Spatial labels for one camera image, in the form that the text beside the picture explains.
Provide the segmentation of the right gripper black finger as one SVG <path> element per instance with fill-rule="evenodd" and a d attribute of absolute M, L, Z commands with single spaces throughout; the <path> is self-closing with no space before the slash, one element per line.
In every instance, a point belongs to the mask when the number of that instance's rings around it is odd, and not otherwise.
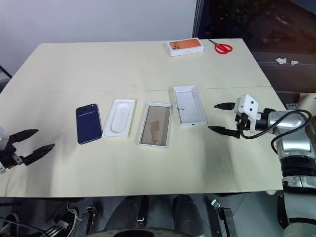
<path fill-rule="evenodd" d="M 240 137 L 240 132 L 238 130 L 226 129 L 225 127 L 222 127 L 222 126 L 208 126 L 208 128 L 221 135 L 232 136 L 235 138 Z"/>
<path fill-rule="evenodd" d="M 235 103 L 233 102 L 226 102 L 226 103 L 220 103 L 214 106 L 214 108 L 221 109 L 221 110 L 227 110 L 231 111 L 235 107 Z"/>

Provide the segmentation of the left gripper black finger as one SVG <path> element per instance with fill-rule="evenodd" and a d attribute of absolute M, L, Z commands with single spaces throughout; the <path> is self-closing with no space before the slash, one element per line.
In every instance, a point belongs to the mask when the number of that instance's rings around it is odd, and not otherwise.
<path fill-rule="evenodd" d="M 9 143 L 13 144 L 16 142 L 21 142 L 23 140 L 26 140 L 33 136 L 35 133 L 37 133 L 38 129 L 26 129 L 20 132 L 17 132 L 15 134 L 10 135 L 9 137 Z"/>
<path fill-rule="evenodd" d="M 55 147 L 55 144 L 50 144 L 50 145 L 42 146 L 42 147 L 34 150 L 30 155 L 28 155 L 26 157 L 23 157 L 23 163 L 25 165 L 30 165 L 31 163 L 33 163 L 33 162 L 37 161 L 38 159 L 44 157 L 54 147 Z"/>

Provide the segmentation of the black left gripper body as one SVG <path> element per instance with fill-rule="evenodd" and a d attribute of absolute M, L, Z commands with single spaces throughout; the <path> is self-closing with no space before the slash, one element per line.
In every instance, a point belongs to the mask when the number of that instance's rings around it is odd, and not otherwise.
<path fill-rule="evenodd" d="M 7 143 L 4 150 L 0 151 L 0 169 L 7 170 L 17 165 L 23 164 L 23 156 L 18 156 L 17 149 L 10 143 Z"/>

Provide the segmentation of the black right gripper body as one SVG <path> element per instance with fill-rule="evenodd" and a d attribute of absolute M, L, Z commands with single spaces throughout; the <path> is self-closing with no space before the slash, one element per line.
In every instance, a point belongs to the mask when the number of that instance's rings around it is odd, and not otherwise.
<path fill-rule="evenodd" d="M 250 120 L 248 119 L 248 115 L 246 113 L 236 115 L 235 121 L 237 122 L 237 129 L 235 133 L 239 133 L 240 129 L 250 130 Z"/>

